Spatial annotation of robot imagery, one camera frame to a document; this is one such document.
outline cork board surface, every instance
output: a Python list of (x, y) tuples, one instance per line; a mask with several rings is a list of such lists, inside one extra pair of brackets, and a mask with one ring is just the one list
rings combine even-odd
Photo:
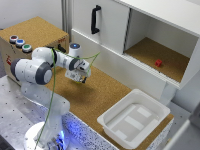
[[(97, 118), (131, 92), (131, 89), (95, 67), (92, 67), (91, 70), (91, 77), (87, 79), (85, 84), (80, 84), (65, 77), (66, 69), (57, 67), (55, 93), (70, 102), (70, 111), (72, 113), (119, 149), (123, 149), (104, 133), (102, 126), (97, 122)], [(50, 90), (53, 89), (53, 78), (46, 86)], [(166, 117), (140, 145), (138, 150), (147, 148), (172, 119), (172, 115)]]
[(68, 36), (68, 33), (40, 17), (35, 17), (0, 30), (0, 37), (7, 42), (9, 42), (9, 38), (12, 35), (17, 35), (19, 39), (25, 40), (26, 44), (30, 44), (32, 49), (35, 49), (46, 46), (64, 36)]
[[(125, 53), (178, 82), (181, 82), (190, 61), (190, 58), (149, 38), (144, 38), (142, 41), (125, 51)], [(155, 66), (157, 59), (162, 60), (162, 65), (160, 67)]]

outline white wall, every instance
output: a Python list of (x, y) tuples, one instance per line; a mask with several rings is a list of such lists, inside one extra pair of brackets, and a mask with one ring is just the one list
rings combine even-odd
[(0, 28), (36, 16), (62, 29), (61, 0), (0, 0)]
[(178, 90), (173, 102), (189, 112), (192, 112), (200, 102), (200, 71), (183, 87)]

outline brown desk surface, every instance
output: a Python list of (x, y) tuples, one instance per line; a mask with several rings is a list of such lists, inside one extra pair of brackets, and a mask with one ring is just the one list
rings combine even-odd
[[(86, 84), (79, 84), (66, 78), (65, 71), (66, 69), (56, 68), (55, 92), (70, 102), (72, 113), (119, 149), (123, 149), (104, 133), (97, 118), (127, 95), (131, 89), (95, 67), (92, 67), (92, 75)], [(47, 87), (53, 89), (53, 78)], [(172, 119), (173, 115), (167, 116), (137, 149), (146, 149)]]

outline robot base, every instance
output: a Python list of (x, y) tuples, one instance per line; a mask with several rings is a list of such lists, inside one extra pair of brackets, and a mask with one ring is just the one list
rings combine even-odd
[[(36, 135), (40, 131), (40, 129), (43, 127), (43, 125), (44, 125), (44, 122), (37, 123), (37, 124), (33, 125), (26, 132), (25, 137), (24, 137), (24, 149), (25, 150), (49, 150), (49, 147), (47, 147), (47, 146), (45, 146), (43, 148), (39, 147), (39, 143), (35, 149), (36, 141), (34, 140), (34, 138), (36, 137)], [(69, 144), (69, 141), (65, 140), (65, 147), (68, 144)]]

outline red cube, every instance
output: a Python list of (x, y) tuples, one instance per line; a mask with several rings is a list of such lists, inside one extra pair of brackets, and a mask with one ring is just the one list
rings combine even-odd
[(160, 59), (156, 60), (155, 65), (157, 67), (160, 67), (161, 64), (162, 64), (162, 60), (160, 60)]

